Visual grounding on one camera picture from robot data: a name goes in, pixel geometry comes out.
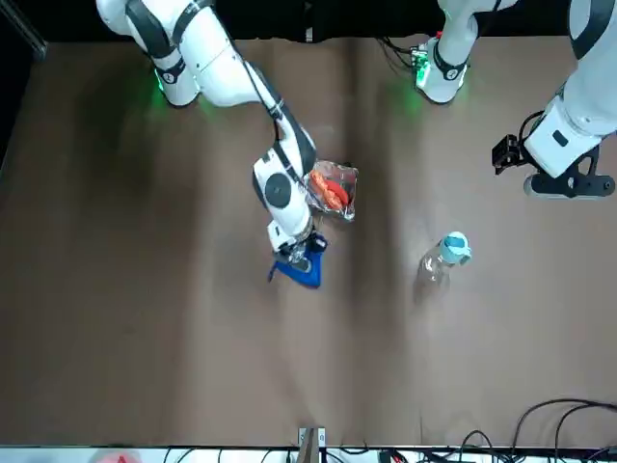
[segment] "plastic bottle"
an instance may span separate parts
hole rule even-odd
[[[453,231],[444,237],[420,261],[414,284],[414,299],[426,302],[447,291],[450,270],[471,259],[471,248],[464,234]]]

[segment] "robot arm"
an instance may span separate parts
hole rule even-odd
[[[577,69],[557,91],[528,137],[506,136],[493,150],[496,174],[531,164],[538,174],[525,182],[528,194],[604,197],[615,182],[597,176],[599,144],[617,130],[617,1],[571,0],[569,32]],[[579,164],[591,159],[588,172]]]
[[[445,14],[440,38],[415,50],[421,55],[416,87],[435,103],[449,102],[463,85],[467,61],[478,38],[476,13],[509,8],[519,0],[439,0]]]
[[[278,259],[310,267],[303,252],[314,229],[302,177],[313,167],[315,145],[236,50],[212,0],[97,0],[97,7],[112,31],[132,36],[150,56],[171,104],[188,104],[199,92],[217,106],[263,104],[282,137],[254,164],[255,192],[274,219],[268,235]]]

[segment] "black cable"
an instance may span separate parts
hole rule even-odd
[[[345,447],[339,447],[338,449],[342,451],[343,453],[347,453],[348,455],[364,455],[365,453],[370,451],[366,443],[364,443],[364,449],[361,449],[361,450],[349,450],[349,449],[346,449]]]
[[[266,451],[266,453],[263,455],[263,458],[261,458],[261,463],[266,461],[266,456],[268,456],[270,453],[272,453],[272,449],[269,449],[268,451]]]
[[[561,417],[561,420],[559,420],[559,423],[557,424],[557,427],[555,429],[555,463],[557,459],[560,459],[561,461],[563,461],[563,459],[559,456],[559,433],[561,432],[561,426],[563,426],[564,421],[566,421],[566,419],[570,415],[577,412],[578,410],[584,410],[587,408],[603,408],[604,410],[617,413],[617,409],[615,408],[613,404],[603,404],[603,403],[579,405],[577,407],[572,408],[571,410],[568,410],[566,413],[564,413],[563,417]]]
[[[578,405],[563,414],[563,417],[561,417],[561,420],[559,420],[559,423],[557,424],[557,427],[555,428],[555,463],[557,463],[558,459],[561,459],[559,457],[559,433],[561,432],[561,426],[563,426],[563,423],[566,421],[566,418],[568,418],[570,415],[572,415],[574,412],[577,412],[578,410],[584,410],[585,408],[592,408],[593,406],[594,405]]]
[[[405,65],[401,66],[400,64],[392,60],[391,56],[388,53],[387,47],[382,42],[380,41],[377,41],[377,42],[379,43],[379,46],[381,47],[382,52],[384,53],[384,57],[386,58],[386,63],[388,63],[388,67],[390,68],[392,72],[399,75],[400,71],[407,72],[411,69],[411,68],[407,68]]]
[[[543,408],[543,407],[546,407],[548,405],[553,405],[553,404],[556,404],[556,403],[578,403],[578,404],[584,404],[584,405],[596,405],[596,406],[602,406],[603,408],[607,408],[609,410],[617,412],[617,404],[608,403],[608,402],[599,402],[599,401],[596,401],[596,400],[586,400],[586,399],[582,399],[582,398],[554,398],[553,400],[547,400],[547,401],[544,401],[544,402],[537,403],[536,405],[534,405],[534,406],[530,407],[529,409],[527,409],[527,411],[524,412],[523,415],[519,418],[519,422],[517,423],[517,427],[516,427],[516,430],[514,432],[514,437],[512,438],[512,446],[510,447],[510,454],[511,455],[515,454],[517,443],[519,442],[519,435],[521,434],[521,427],[523,426],[523,422],[526,420],[526,418],[531,413],[533,413],[534,411],[538,410],[539,408]]]
[[[491,10],[491,17],[489,17],[487,19],[486,24],[484,24],[484,27],[478,33],[478,37],[477,37],[478,39],[481,38],[481,37],[484,37],[484,35],[491,28],[491,26],[493,26],[493,23],[495,22],[495,17],[496,17],[497,11],[499,10],[499,7],[501,6],[501,2],[502,2],[502,0],[496,0],[495,1],[495,6]]]
[[[333,453],[330,453],[329,451],[326,451],[326,455],[327,455],[327,457],[328,457],[328,456],[331,456],[331,457],[332,457],[334,460],[336,460],[338,463],[345,463],[345,462],[344,462],[344,461],[343,461],[340,457],[338,457],[338,456],[334,455]]]
[[[521,124],[521,128],[519,129],[519,148],[523,147],[523,142],[524,142],[523,134],[524,134],[524,130],[527,127],[527,124],[533,121],[534,119],[539,118],[543,114],[544,114],[544,111],[536,111],[535,113],[527,116],[527,119],[523,121],[523,123]]]
[[[180,462],[181,462],[184,458],[186,458],[186,455],[188,455],[189,453],[191,453],[191,452],[192,452],[192,451],[194,451],[194,450],[197,450],[197,449],[188,449],[188,450],[186,450],[186,451],[182,454],[182,456],[180,456],[180,457],[179,457],[179,458],[175,461],[175,463],[180,463]]]
[[[586,457],[585,460],[586,461],[595,461],[595,458],[597,458],[598,456],[602,455],[603,453],[605,453],[607,451],[611,451],[611,450],[617,450],[617,446],[608,446],[608,447],[604,447],[603,449],[599,449],[595,453],[592,453],[591,455]]]

